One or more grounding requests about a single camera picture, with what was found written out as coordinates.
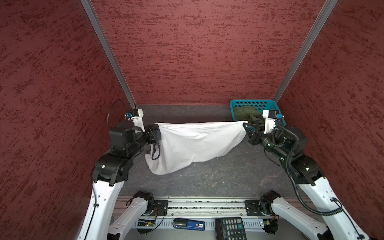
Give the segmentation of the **white tank top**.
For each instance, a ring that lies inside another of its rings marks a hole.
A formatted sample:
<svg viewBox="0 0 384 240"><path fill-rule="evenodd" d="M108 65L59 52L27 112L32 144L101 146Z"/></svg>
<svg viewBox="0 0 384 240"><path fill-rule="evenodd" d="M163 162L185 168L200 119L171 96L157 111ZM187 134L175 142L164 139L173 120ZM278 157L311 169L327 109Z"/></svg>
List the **white tank top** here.
<svg viewBox="0 0 384 240"><path fill-rule="evenodd" d="M244 123L158 123L161 140L145 155L148 167L153 174L166 175L225 156L244 139Z"/></svg>

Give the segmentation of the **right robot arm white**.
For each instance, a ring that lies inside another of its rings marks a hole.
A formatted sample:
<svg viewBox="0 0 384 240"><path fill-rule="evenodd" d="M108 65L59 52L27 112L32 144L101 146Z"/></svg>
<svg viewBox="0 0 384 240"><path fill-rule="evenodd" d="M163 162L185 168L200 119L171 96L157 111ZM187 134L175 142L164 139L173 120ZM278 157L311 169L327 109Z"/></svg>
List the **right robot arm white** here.
<svg viewBox="0 0 384 240"><path fill-rule="evenodd" d="M286 127L280 121L267 133L260 125L243 123L243 127L252 145L263 146L279 159L299 202L312 214L322 217L323 222L291 206L275 191L261 197L264 215L284 218L309 240L370 239L336 196L318 163L304 154L308 139L301 130Z"/></svg>

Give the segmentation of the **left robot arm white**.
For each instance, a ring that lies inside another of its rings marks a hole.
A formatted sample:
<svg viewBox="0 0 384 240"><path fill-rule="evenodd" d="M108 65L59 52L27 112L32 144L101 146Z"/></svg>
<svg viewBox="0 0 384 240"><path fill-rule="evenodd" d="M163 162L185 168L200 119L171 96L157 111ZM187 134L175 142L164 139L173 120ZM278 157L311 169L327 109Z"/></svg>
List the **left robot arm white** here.
<svg viewBox="0 0 384 240"><path fill-rule="evenodd" d="M134 165L134 157L146 145L159 141L158 129L157 124L144 126L142 119L135 117L109 130L110 150L99 158L92 172L92 195L78 240L123 240L140 216L153 211L153 194L139 191L118 219L111 222L119 193Z"/></svg>

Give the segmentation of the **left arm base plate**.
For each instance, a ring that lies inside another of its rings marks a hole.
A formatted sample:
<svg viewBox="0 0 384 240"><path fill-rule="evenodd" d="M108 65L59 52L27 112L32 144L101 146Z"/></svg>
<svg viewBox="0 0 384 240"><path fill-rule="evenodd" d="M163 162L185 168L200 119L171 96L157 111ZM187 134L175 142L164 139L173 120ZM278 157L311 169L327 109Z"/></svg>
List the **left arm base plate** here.
<svg viewBox="0 0 384 240"><path fill-rule="evenodd" d="M168 200L154 200L154 206L149 216L166 216L168 211Z"/></svg>

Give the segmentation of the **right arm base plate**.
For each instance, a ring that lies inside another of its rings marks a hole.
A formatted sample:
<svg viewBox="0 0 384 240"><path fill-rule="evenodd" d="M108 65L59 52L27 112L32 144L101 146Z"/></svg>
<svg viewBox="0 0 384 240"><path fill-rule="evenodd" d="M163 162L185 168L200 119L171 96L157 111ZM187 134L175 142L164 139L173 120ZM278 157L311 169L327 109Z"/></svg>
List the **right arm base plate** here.
<svg viewBox="0 0 384 240"><path fill-rule="evenodd" d="M245 209L247 216L265 216L265 204L260 200L246 200Z"/></svg>

